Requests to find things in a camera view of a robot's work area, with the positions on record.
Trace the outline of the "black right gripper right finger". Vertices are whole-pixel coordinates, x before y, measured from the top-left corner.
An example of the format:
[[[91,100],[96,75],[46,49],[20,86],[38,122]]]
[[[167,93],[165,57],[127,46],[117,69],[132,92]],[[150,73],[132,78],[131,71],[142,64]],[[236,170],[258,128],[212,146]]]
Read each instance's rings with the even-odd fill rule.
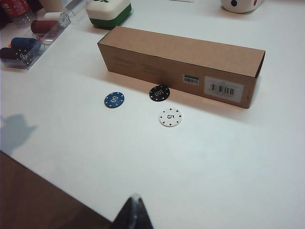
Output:
[[[154,229],[144,201],[140,195],[135,196],[135,229]]]

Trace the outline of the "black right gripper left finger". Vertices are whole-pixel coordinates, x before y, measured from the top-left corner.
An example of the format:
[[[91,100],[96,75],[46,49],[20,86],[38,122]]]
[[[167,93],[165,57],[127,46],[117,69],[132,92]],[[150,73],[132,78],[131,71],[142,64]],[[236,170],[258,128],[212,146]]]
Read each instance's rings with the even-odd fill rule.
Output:
[[[135,198],[129,197],[111,224],[112,229],[135,228]]]

